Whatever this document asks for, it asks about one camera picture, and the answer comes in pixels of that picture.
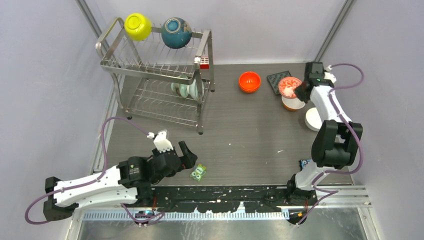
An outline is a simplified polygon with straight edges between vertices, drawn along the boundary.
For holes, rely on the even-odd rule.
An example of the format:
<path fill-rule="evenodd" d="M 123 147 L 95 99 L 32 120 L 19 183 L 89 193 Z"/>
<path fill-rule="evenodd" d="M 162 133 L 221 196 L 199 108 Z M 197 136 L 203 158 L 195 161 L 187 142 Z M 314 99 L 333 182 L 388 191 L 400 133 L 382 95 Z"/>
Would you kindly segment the white bowl red pattern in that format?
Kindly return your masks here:
<path fill-rule="evenodd" d="M 287 99 L 295 99 L 295 89 L 302 84 L 302 81 L 296 77 L 288 76 L 282 78 L 278 83 L 279 93 Z"/>

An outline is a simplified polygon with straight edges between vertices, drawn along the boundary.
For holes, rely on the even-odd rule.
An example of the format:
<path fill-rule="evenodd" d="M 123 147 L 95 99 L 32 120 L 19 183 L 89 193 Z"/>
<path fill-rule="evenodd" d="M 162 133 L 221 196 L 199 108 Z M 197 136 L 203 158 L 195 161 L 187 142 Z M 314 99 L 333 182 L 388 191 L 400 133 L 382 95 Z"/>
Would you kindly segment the plain white bowl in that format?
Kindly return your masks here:
<path fill-rule="evenodd" d="M 315 132 L 318 132 L 322 126 L 322 120 L 316 107 L 306 111 L 304 121 L 306 126 Z"/>

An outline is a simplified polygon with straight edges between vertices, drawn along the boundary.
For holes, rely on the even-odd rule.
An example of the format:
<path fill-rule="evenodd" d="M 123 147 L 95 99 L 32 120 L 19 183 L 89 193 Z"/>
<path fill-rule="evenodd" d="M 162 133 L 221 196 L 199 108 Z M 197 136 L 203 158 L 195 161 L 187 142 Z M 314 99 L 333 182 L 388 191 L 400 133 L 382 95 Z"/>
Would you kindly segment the orange plastic bowl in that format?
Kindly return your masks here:
<path fill-rule="evenodd" d="M 238 79 L 239 88 L 255 89 L 260 88 L 262 83 L 261 77 L 253 71 L 242 73 Z"/>
<path fill-rule="evenodd" d="M 247 93 L 247 94 L 255 93 L 258 89 L 259 89 L 258 87 L 257 88 L 252 88 L 252 89 L 250 89 L 250 88 L 247 89 L 247 88 L 240 87 L 240 90 L 242 92 L 244 92 L 244 93 Z"/>

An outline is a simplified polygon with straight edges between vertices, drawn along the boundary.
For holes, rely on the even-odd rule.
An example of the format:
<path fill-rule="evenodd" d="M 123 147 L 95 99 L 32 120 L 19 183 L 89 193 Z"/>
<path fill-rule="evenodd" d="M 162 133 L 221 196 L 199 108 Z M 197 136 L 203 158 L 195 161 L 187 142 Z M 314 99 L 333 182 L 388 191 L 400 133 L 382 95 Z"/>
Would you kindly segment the metal two-tier dish rack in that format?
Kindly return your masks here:
<path fill-rule="evenodd" d="M 118 107 L 128 119 L 140 116 L 187 125 L 202 135 L 207 95 L 215 90 L 212 32 L 193 32 L 185 47 L 172 49 L 164 44 L 160 26 L 151 30 L 145 40 L 134 41 L 117 17 L 97 39 L 100 66 L 113 79 Z M 209 58 L 207 78 L 202 77 L 201 57 Z M 189 86 L 194 80 L 197 99 L 180 97 L 171 89 L 171 83 Z"/>

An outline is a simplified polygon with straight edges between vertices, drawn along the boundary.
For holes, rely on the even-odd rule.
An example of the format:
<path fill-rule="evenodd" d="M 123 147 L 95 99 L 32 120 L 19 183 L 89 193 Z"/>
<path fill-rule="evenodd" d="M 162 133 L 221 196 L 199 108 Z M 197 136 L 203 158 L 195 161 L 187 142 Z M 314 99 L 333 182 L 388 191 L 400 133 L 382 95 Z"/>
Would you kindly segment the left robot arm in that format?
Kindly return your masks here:
<path fill-rule="evenodd" d="M 105 173 L 68 181 L 54 176 L 47 178 L 45 191 L 49 196 L 43 203 L 44 217 L 49 222 L 64 220 L 76 210 L 103 205 L 148 207 L 155 198 L 153 185 L 196 164 L 198 156 L 184 141 L 178 144 L 182 156 L 174 149 L 164 152 L 153 149 L 151 156 L 131 156 Z"/>

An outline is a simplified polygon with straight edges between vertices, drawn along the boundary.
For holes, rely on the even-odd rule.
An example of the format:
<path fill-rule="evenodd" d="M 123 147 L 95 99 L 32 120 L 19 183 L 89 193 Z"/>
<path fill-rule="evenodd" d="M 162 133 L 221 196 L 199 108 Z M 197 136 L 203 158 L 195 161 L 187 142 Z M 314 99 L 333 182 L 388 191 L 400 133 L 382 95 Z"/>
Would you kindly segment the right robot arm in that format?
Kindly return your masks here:
<path fill-rule="evenodd" d="M 311 161 L 287 182 L 285 198 L 291 205 L 310 200 L 320 181 L 328 174 L 344 174 L 342 169 L 354 163 L 357 153 L 363 153 L 363 126 L 343 111 L 331 69 L 322 62 L 306 63 L 304 80 L 294 90 L 302 102 L 315 105 L 322 124 L 311 145 Z"/>

